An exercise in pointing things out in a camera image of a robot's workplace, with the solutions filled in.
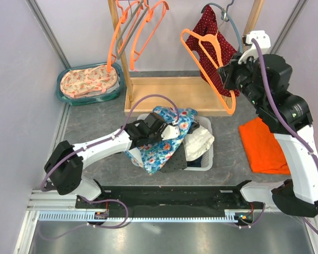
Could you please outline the orange hanger of grey skirt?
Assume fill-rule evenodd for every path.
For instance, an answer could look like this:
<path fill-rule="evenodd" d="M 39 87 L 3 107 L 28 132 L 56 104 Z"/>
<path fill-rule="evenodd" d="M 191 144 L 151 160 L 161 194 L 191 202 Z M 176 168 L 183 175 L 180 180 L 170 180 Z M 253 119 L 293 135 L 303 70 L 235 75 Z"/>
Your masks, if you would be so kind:
<path fill-rule="evenodd" d="M 146 14 L 140 22 L 130 49 L 129 68 L 132 71 L 135 70 L 136 61 L 139 60 L 170 9 L 167 1 L 157 1 L 152 5 L 149 4 L 149 1 L 144 1 L 144 5 Z"/>

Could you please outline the dark blue denim skirt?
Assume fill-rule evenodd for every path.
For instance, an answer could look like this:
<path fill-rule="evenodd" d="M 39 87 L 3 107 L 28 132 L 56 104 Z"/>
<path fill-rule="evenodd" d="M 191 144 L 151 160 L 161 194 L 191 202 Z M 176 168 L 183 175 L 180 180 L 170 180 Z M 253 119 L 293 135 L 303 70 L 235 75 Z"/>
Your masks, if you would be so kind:
<path fill-rule="evenodd" d="M 201 167 L 201 162 L 202 162 L 202 156 L 200 156 L 199 158 L 193 160 L 193 161 L 187 161 L 187 167 L 197 167 L 200 168 Z"/>

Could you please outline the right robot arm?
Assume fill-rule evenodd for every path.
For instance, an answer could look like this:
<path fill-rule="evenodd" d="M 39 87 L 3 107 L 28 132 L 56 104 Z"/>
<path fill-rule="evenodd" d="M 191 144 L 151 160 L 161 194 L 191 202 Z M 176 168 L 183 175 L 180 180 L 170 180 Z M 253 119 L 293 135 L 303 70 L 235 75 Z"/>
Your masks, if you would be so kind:
<path fill-rule="evenodd" d="M 282 56 L 263 55 L 273 103 L 268 101 L 259 59 L 250 56 L 240 62 L 241 53 L 218 69 L 225 88 L 238 89 L 253 105 L 281 146 L 291 178 L 268 184 L 267 195 L 283 213 L 314 218 L 318 215 L 318 170 L 310 108 L 302 97 L 287 89 L 292 67 Z"/>

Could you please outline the grey dotted skirt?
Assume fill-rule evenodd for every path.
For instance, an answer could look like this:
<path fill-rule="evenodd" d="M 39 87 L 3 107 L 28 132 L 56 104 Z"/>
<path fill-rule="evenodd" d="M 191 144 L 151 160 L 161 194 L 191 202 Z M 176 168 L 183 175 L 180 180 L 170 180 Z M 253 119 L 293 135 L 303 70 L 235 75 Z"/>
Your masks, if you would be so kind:
<path fill-rule="evenodd" d="M 170 157 L 170 159 L 161 168 L 160 172 L 161 173 L 173 173 L 173 172 L 176 172 L 179 170 L 184 170 L 187 168 L 187 161 L 193 161 L 193 160 L 191 158 L 186 159 L 186 152 L 185 152 L 184 143 L 181 143 L 180 146 L 175 151 L 175 153 Z"/>

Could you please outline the orange hanger of denim skirt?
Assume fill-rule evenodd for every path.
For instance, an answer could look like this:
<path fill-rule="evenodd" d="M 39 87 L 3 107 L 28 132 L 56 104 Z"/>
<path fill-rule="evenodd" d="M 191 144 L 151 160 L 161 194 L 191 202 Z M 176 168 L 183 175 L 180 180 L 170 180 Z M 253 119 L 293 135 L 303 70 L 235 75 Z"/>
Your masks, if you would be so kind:
<path fill-rule="evenodd" d="M 115 9 L 111 11 L 111 17 L 117 18 L 117 24 L 107 56 L 108 73 L 112 70 L 112 64 L 121 58 L 148 13 L 148 1 L 129 1 L 128 6 L 123 6 L 120 1 L 111 1 L 111 3 L 115 5 Z"/>

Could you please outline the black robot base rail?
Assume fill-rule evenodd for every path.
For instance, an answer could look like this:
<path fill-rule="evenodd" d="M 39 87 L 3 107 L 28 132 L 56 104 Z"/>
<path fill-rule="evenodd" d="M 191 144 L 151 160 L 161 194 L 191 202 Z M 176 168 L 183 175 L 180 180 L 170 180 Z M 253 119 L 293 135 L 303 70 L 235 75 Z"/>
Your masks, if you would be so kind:
<path fill-rule="evenodd" d="M 236 186 L 104 186 L 97 200 L 118 199 L 129 209 L 139 206 L 160 207 L 187 205 L 215 210 L 262 208 L 261 202 L 246 201 Z"/>

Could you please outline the blue floral skirt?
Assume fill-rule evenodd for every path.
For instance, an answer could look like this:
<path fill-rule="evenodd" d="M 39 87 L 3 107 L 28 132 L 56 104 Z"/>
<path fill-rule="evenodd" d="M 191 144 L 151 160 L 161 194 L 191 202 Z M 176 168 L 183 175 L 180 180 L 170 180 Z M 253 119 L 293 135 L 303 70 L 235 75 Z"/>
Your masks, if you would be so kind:
<path fill-rule="evenodd" d="M 188 134 L 195 116 L 198 115 L 197 111 L 192 108 L 180 108 L 179 113 L 180 135 L 177 138 L 140 146 L 137 148 L 136 156 L 130 151 L 125 152 L 135 166 L 145 169 L 150 175 L 164 167 Z"/>

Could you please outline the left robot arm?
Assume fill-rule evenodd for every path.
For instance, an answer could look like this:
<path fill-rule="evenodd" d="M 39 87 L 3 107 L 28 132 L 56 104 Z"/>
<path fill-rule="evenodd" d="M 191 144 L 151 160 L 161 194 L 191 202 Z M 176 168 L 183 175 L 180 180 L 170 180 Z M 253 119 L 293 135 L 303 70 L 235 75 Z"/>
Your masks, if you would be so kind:
<path fill-rule="evenodd" d="M 99 184 L 83 176 L 87 166 L 115 153 L 134 150 L 146 144 L 178 137 L 179 129 L 167 123 L 157 113 L 145 119 L 126 123 L 121 128 L 92 141 L 70 144 L 60 142 L 44 166 L 46 179 L 50 179 L 59 195 L 75 194 L 93 201 L 102 193 Z"/>

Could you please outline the blue-grey hanger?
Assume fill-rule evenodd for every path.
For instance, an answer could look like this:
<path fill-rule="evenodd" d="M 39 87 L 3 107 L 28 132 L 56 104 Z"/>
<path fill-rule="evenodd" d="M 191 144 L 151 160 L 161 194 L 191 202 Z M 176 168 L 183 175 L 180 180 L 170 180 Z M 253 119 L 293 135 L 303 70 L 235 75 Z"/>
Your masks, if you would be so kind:
<path fill-rule="evenodd" d="M 240 53 L 243 53 L 244 52 L 244 47 L 243 47 L 242 38 L 241 38 L 241 36 L 239 34 L 239 31 L 238 31 L 237 26 L 235 25 L 233 19 L 228 14 L 228 9 L 229 9 L 229 7 L 231 5 L 234 4 L 234 2 L 235 2 L 235 0 L 231 0 L 231 2 L 227 4 L 226 8 L 223 8 L 219 4 L 216 4 L 216 3 L 208 3 L 202 8 L 201 13 L 203 13 L 205 11 L 207 6 L 215 6 L 215 7 L 219 8 L 221 10 L 222 20 L 224 22 L 230 22 L 230 24 L 231 24 L 231 26 L 232 26 L 232 28 L 233 28 L 233 30 L 235 32 L 235 35 L 236 35 L 236 38 L 237 38 L 237 41 L 238 41 L 238 44 L 239 44 L 237 51 L 240 52 Z"/>

